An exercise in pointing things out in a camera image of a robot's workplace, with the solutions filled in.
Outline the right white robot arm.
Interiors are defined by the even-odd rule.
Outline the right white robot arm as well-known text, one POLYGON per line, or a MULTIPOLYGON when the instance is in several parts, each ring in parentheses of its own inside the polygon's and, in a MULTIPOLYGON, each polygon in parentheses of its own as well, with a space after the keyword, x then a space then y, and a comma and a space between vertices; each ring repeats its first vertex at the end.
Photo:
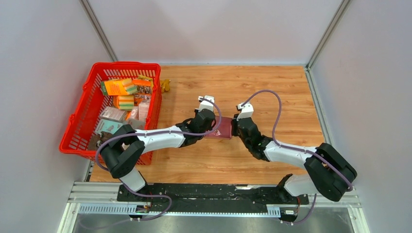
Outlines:
POLYGON ((287 175, 279 183, 277 197, 283 203, 290 203, 302 194, 321 194, 338 202, 353 189, 356 170, 330 144, 317 147, 303 147, 287 143, 276 143, 263 135, 253 120, 232 118, 232 135, 241 139, 248 151, 258 160, 282 162, 307 171, 307 175, 287 175))

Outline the orange green sponge pack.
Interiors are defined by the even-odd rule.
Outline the orange green sponge pack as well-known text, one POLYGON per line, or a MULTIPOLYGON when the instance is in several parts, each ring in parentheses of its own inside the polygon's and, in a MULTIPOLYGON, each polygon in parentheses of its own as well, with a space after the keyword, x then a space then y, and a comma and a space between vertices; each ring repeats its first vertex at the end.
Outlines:
POLYGON ((105 96, 132 95, 137 92, 137 86, 131 78, 101 81, 100 85, 101 91, 105 96))

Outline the yellow banana toy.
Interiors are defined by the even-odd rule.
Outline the yellow banana toy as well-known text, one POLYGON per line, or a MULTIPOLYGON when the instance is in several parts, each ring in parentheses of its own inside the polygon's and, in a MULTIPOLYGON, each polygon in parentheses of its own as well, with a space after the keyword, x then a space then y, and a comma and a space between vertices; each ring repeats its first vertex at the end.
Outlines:
POLYGON ((161 85, 161 92, 162 93, 170 91, 170 79, 160 80, 160 85, 161 85))

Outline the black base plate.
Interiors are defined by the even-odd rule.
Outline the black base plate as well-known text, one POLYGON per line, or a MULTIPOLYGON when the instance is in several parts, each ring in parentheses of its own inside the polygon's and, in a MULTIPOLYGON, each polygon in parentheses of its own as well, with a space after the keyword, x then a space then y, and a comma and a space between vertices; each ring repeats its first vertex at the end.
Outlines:
POLYGON ((119 186, 117 200, 143 202, 151 211, 163 211, 172 199, 170 212, 265 213, 268 204, 306 205, 307 195, 293 197, 276 186, 245 184, 153 183, 139 191, 143 197, 119 186))

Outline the teal snack packet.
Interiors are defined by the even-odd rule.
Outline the teal snack packet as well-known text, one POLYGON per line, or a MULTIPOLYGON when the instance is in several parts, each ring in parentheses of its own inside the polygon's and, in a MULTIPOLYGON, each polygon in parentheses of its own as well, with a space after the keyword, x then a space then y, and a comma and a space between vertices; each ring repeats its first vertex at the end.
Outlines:
POLYGON ((101 119, 95 130, 94 133, 95 134, 100 134, 102 132, 106 132, 106 133, 111 133, 114 134, 121 126, 123 126, 123 123, 121 122, 115 122, 115 121, 111 121, 111 120, 107 120, 107 119, 101 119))

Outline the pink paper box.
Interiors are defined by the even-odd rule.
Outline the pink paper box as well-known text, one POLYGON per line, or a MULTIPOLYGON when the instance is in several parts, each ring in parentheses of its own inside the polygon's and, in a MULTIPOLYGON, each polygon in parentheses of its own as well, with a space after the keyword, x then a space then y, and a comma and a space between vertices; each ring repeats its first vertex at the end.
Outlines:
POLYGON ((221 124, 212 133, 207 134, 206 138, 213 139, 231 139, 232 137, 232 119, 230 117, 222 117, 221 124))

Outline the red plastic basket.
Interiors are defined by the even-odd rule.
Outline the red plastic basket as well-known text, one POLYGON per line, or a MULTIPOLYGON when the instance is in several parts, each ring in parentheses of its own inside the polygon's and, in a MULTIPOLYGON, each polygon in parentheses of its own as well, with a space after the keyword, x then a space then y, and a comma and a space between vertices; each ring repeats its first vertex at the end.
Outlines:
POLYGON ((64 154, 75 154, 93 161, 95 151, 88 150, 90 139, 95 135, 95 129, 100 121, 99 115, 105 107, 112 104, 112 98, 104 96, 101 82, 110 79, 137 78, 138 75, 152 77, 154 93, 151 97, 145 129, 157 129, 162 94, 160 90, 161 67, 156 63, 140 62, 99 62, 90 70, 83 93, 75 112, 69 117, 66 131, 59 145, 64 154))

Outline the brown crumpled packet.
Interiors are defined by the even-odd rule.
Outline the brown crumpled packet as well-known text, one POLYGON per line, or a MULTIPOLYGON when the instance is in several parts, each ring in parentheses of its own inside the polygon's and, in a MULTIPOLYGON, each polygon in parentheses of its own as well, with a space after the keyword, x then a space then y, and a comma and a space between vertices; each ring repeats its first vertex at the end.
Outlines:
POLYGON ((111 136, 112 134, 107 132, 100 132, 99 134, 92 136, 87 150, 96 151, 101 146, 101 144, 107 141, 111 136))

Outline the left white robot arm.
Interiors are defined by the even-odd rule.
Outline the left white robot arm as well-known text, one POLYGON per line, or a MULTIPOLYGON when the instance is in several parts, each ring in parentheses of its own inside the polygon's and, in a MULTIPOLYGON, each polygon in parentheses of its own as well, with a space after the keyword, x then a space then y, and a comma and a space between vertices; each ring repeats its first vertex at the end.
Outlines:
POLYGON ((97 153, 114 179, 129 187, 136 201, 148 197, 149 189, 141 173, 135 168, 141 155, 165 148, 182 148, 201 140, 216 124, 215 114, 203 109, 195 117, 174 126, 158 130, 134 130, 130 125, 121 126, 97 153))

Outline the aluminium frame rail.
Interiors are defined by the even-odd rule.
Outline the aluminium frame rail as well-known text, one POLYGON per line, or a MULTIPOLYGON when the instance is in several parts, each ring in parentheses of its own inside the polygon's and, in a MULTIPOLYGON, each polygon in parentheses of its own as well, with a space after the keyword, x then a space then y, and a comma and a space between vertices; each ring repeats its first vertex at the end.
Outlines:
POLYGON ((322 195, 305 194, 309 199, 306 205, 268 204, 265 213, 211 213, 211 212, 170 212, 172 199, 163 211, 151 211, 143 202, 121 202, 117 200, 120 183, 76 182, 69 195, 70 203, 80 205, 81 214, 126 214, 132 216, 237 216, 237 217, 283 217, 304 216, 312 205, 317 208, 344 208, 353 214, 361 209, 361 203, 355 191, 345 194, 339 202, 333 202, 322 195))

